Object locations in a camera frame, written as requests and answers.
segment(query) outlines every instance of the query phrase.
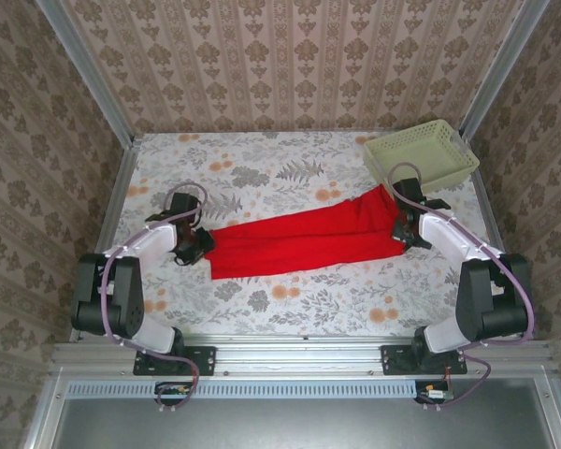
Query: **floral tablecloth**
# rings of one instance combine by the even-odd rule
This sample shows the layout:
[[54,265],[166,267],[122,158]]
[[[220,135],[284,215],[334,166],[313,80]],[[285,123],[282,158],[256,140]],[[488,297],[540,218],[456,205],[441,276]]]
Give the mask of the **floral tablecloth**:
[[[381,133],[154,134],[141,143],[115,242],[162,209],[181,181],[209,191],[206,229],[330,206],[372,189],[363,143]],[[198,195],[196,189],[190,189]],[[486,239],[471,180],[433,197]],[[146,310],[209,334],[409,336],[454,313],[459,273],[436,250],[279,276],[212,281],[209,262],[172,254],[144,274]]]

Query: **ventilation grille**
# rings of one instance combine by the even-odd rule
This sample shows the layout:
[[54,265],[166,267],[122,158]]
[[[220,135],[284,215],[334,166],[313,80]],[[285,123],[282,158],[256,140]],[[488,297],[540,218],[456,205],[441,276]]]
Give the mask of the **ventilation grille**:
[[[78,381],[66,398],[155,398],[155,381]],[[194,398],[415,398],[414,381],[244,382],[203,380]]]

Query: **red fabric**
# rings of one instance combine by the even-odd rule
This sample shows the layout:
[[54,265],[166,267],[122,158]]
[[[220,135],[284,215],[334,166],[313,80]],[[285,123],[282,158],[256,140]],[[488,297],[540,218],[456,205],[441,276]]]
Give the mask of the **red fabric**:
[[379,186],[336,206],[212,231],[212,279],[282,274],[403,254],[398,210]]

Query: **plastic basket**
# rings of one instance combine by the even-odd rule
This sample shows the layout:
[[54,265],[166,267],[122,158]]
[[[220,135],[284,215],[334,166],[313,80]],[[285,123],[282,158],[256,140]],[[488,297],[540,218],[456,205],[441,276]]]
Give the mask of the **plastic basket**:
[[[444,120],[420,124],[364,145],[364,162],[376,182],[388,190],[388,173],[399,162],[411,162],[422,173],[425,194],[463,182],[480,164],[468,145]],[[411,168],[395,171],[393,182],[411,178]]]

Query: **patterned wall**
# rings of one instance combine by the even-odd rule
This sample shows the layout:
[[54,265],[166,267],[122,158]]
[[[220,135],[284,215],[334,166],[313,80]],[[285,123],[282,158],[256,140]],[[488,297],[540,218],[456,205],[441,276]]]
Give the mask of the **patterned wall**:
[[16,447],[69,334],[122,149],[33,1],[0,0],[0,448]]
[[561,372],[561,0],[552,0],[477,135],[507,248],[533,262],[539,336]]
[[457,126],[522,0],[65,0],[136,133]]

